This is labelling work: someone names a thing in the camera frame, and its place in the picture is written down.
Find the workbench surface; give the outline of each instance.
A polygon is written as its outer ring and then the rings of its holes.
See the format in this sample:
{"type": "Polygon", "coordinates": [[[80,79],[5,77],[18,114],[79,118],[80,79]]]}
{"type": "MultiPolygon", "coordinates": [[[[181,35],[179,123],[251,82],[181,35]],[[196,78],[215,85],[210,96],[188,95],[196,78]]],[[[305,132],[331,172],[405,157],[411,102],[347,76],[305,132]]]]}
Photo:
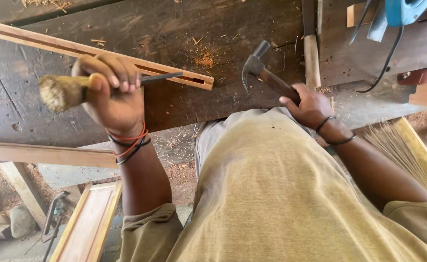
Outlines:
{"type": "MultiPolygon", "coordinates": [[[[247,57],[263,39],[273,46],[263,57],[269,70],[290,84],[305,80],[300,1],[83,2],[114,3],[80,12],[79,8],[70,9],[64,16],[22,28],[91,46],[97,46],[92,39],[105,40],[104,47],[97,47],[215,78],[212,91],[166,80],[146,84],[145,117],[151,132],[242,110],[279,106],[279,96],[262,82],[249,77],[247,93],[240,79],[247,57]]],[[[47,15],[22,16],[18,24],[42,20],[47,15]]],[[[15,23],[8,15],[0,17],[4,17],[0,21],[15,23]]],[[[72,57],[0,40],[0,142],[78,147],[108,140],[82,108],[56,114],[39,99],[36,78],[49,73],[70,74],[74,61],[72,57]]],[[[383,116],[393,118],[420,110],[400,104],[400,93],[405,92],[385,86],[360,98],[338,90],[328,96],[335,97],[338,116],[344,120],[347,117],[351,127],[361,127],[383,116]],[[373,108],[373,104],[380,110],[374,109],[376,112],[367,116],[367,107],[373,108]]]]}

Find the dirt floor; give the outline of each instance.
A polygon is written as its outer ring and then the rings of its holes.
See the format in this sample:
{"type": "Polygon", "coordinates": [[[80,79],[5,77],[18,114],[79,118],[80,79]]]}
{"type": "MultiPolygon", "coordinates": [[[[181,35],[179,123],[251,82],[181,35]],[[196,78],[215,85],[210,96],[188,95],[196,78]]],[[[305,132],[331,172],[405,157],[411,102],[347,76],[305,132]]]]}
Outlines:
{"type": "MultiPolygon", "coordinates": [[[[406,118],[427,146],[427,111],[412,114],[407,116],[406,118]]],[[[53,197],[60,190],[52,190],[44,182],[35,164],[33,164],[33,166],[28,166],[28,164],[24,164],[24,166],[25,169],[28,171],[32,182],[38,189],[41,198],[47,205],[49,205],[53,197]]],[[[194,194],[197,186],[194,162],[192,161],[185,164],[174,164],[172,166],[167,167],[165,170],[171,183],[173,203],[175,205],[192,203],[194,201],[194,194]]],[[[119,179],[121,179],[121,177],[100,180],[97,182],[93,182],[93,184],[113,182],[119,179]]],[[[79,185],[81,192],[85,185],[86,184],[79,185]]],[[[14,190],[14,188],[7,181],[7,179],[5,179],[4,175],[0,171],[0,211],[11,209],[16,205],[21,204],[22,200],[19,197],[18,193],[14,190]]],[[[66,204],[69,208],[65,212],[65,217],[68,218],[71,215],[76,203],[68,201],[66,204]]],[[[122,214],[121,203],[117,209],[117,215],[118,214],[122,214]]]]}

